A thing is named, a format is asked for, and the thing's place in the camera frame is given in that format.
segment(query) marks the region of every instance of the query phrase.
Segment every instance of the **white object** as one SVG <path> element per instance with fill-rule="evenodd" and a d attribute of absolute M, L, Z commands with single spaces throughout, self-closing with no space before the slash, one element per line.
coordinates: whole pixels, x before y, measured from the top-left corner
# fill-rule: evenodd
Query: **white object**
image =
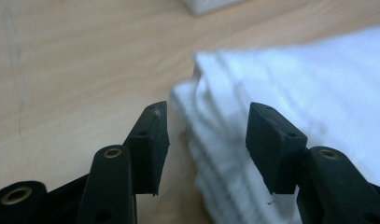
<path fill-rule="evenodd" d="M 188 123 L 197 184 L 216 223 L 301 223 L 295 196 L 269 195 L 245 148 L 250 102 L 343 151 L 380 186 L 380 27 L 307 46 L 200 52 L 171 103 Z"/>
<path fill-rule="evenodd" d="M 192 12 L 197 15 L 245 1 L 247 0 L 184 0 Z"/>

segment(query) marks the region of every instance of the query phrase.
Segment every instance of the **wood grain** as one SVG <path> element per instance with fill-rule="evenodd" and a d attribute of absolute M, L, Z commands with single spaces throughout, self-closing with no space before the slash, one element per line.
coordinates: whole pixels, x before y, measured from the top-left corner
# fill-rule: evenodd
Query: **wood grain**
<path fill-rule="evenodd" d="M 0 0 L 0 188 L 49 190 L 89 172 L 143 108 L 189 78 L 198 50 L 305 43 L 380 24 L 380 0 L 252 0 L 202 17 L 179 0 Z M 185 124 L 161 195 L 139 196 L 139 223 L 211 223 L 196 190 Z"/>

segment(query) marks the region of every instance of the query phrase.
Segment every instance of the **metal grommet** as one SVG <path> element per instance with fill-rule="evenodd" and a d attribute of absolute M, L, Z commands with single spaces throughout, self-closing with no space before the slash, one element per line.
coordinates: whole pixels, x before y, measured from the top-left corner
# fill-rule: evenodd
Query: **metal grommet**
<path fill-rule="evenodd" d="M 332 150 L 323 148 L 319 150 L 320 154 L 330 160 L 337 160 L 339 158 L 338 154 Z"/>
<path fill-rule="evenodd" d="M 116 158 L 120 154 L 122 154 L 122 150 L 120 148 L 111 148 L 109 150 L 106 150 L 103 154 L 106 158 Z"/>
<path fill-rule="evenodd" d="M 33 190 L 29 187 L 20 187 L 12 190 L 10 193 L 4 195 L 1 199 L 1 204 L 12 205 L 15 203 L 20 203 L 32 194 Z"/>

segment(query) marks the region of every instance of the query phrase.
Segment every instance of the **white cloth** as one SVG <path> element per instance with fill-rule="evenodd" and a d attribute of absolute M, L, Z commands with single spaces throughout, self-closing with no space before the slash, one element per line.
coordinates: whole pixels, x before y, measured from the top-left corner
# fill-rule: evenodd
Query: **white cloth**
<path fill-rule="evenodd" d="M 251 102 L 277 109 L 309 147 L 341 150 L 380 186 L 380 27 L 305 46 L 200 52 L 192 79 L 172 89 L 216 223 L 301 223 L 295 196 L 270 195 L 245 148 Z"/>

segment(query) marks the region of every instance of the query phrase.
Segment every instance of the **stack of towels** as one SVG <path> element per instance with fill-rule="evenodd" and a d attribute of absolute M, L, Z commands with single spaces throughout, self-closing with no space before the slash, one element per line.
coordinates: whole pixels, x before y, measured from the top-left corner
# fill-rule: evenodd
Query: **stack of towels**
<path fill-rule="evenodd" d="M 246 150 L 251 102 L 341 150 L 380 186 L 380 27 L 304 46 L 195 55 L 171 104 L 187 122 L 196 183 L 218 224 L 301 223 L 295 195 L 270 195 Z"/>

